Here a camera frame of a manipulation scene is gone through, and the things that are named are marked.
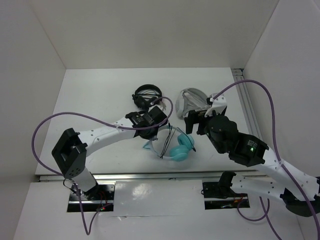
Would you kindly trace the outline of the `teal cat-ear headphones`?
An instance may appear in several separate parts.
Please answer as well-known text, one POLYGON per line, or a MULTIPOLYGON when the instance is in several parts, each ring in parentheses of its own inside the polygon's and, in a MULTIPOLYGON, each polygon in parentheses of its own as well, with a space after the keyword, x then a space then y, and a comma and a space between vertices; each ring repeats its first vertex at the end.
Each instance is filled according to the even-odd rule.
POLYGON ((174 162, 182 162, 188 158, 190 151, 194 151, 194 152, 197 151, 195 148, 194 138, 190 134, 186 134, 179 127, 166 125, 159 128, 159 132, 161 131, 168 131, 168 135, 163 145, 161 153, 158 153, 155 150, 153 146, 153 140, 149 140, 147 143, 145 143, 142 149, 152 152, 159 159, 164 159, 164 160, 174 161, 174 162), (176 132, 179 133, 179 135, 177 136, 178 145, 169 150, 169 155, 165 155, 168 150, 168 144, 171 142, 172 136, 176 132))

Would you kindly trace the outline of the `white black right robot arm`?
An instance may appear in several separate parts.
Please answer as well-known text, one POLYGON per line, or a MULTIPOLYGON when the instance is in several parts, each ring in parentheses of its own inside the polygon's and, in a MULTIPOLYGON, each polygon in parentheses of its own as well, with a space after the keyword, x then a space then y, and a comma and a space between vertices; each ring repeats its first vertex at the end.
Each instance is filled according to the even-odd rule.
POLYGON ((184 122, 188 134, 197 124, 196 133, 207 136, 218 153, 227 154, 235 163, 258 170, 272 179, 255 180, 225 171, 217 184, 223 196, 255 194, 279 201, 287 210, 302 217, 320 212, 320 179, 284 160, 278 161, 271 147, 253 135, 239 132, 237 124, 223 113, 205 116, 204 111, 192 110, 184 122))

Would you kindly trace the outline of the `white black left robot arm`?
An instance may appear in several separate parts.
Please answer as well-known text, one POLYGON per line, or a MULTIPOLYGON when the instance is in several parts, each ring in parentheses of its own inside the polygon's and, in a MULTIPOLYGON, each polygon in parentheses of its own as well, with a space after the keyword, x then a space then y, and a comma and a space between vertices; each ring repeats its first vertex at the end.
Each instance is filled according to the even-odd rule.
POLYGON ((63 177, 76 184, 75 192, 88 200, 97 197, 100 186, 86 168, 86 159, 94 152, 119 141, 140 137, 154 140, 160 126, 168 122, 167 115, 158 106, 148 112, 130 112, 111 126, 76 132, 66 129, 52 149, 52 156, 63 177))

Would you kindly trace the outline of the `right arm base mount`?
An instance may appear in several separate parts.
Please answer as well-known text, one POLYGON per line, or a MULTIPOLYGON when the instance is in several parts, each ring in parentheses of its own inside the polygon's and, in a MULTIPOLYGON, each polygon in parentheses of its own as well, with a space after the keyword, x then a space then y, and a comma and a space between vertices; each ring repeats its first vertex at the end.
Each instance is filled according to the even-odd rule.
POLYGON ((246 193, 234 193, 232 190, 220 188, 218 182, 203 182, 201 194, 204 197, 206 210, 224 210, 250 208, 250 202, 246 193))

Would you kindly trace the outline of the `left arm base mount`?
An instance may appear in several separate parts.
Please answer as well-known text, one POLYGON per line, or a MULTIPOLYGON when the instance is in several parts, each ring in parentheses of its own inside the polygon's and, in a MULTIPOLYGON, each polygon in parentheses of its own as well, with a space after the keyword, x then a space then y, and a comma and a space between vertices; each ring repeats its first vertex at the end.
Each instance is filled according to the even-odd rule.
MULTIPOLYGON (((115 184, 100 184, 96 193, 91 196, 85 195, 80 192, 83 212, 93 213, 97 212, 113 212, 114 211, 114 197, 115 197, 115 184)), ((75 186, 72 184, 70 187, 70 194, 67 205, 68 213, 80 213, 80 202, 77 196, 75 186)))

